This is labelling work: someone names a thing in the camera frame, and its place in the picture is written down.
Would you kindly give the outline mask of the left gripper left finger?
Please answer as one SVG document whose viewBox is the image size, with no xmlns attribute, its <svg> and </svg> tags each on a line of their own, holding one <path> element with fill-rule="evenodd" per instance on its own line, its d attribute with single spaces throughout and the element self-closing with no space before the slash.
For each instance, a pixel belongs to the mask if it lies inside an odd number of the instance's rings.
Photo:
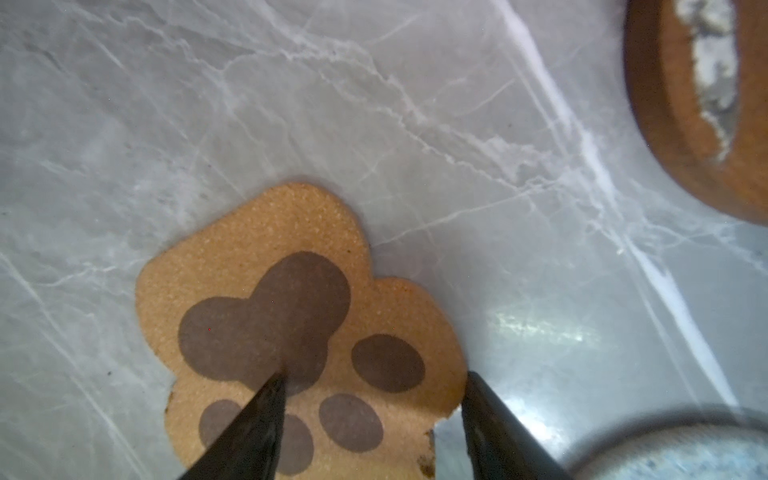
<svg viewBox="0 0 768 480">
<path fill-rule="evenodd" d="M 273 480 L 286 412 L 286 375 L 269 378 L 181 480 Z"/>
</svg>

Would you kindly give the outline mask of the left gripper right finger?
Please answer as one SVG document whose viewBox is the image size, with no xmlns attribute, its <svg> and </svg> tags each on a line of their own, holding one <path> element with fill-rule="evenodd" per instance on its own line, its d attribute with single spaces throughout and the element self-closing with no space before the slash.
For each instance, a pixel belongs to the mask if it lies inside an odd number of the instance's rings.
<svg viewBox="0 0 768 480">
<path fill-rule="evenodd" d="M 467 376 L 461 415 L 475 479 L 571 477 L 474 371 Z"/>
</svg>

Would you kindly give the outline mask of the cork paw print coaster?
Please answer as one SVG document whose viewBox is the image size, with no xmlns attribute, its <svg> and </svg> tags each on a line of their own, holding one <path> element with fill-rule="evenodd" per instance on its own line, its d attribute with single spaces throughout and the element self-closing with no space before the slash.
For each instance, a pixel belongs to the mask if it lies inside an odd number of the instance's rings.
<svg viewBox="0 0 768 480">
<path fill-rule="evenodd" d="M 270 188 L 152 259 L 136 284 L 175 375 L 165 427 L 193 465 L 275 373 L 281 479 L 431 479 L 433 431 L 464 394 L 456 333 L 419 285 L 377 278 L 354 214 L 306 183 Z"/>
</svg>

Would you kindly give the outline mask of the blue grey woven coaster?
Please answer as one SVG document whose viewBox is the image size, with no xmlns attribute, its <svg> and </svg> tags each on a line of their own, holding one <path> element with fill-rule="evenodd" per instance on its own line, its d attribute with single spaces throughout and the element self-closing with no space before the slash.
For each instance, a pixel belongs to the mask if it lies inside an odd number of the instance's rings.
<svg viewBox="0 0 768 480">
<path fill-rule="evenodd" d="M 767 415 L 715 405 L 654 412 L 585 438 L 574 479 L 765 479 Z"/>
</svg>

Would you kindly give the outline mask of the glossy brown round coaster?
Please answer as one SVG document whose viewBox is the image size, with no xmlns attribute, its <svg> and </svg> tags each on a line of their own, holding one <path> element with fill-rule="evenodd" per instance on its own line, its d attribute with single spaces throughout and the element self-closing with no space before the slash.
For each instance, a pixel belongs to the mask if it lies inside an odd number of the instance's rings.
<svg viewBox="0 0 768 480">
<path fill-rule="evenodd" d="M 630 1 L 623 60 L 635 120 L 668 175 L 766 224 L 766 2 Z"/>
</svg>

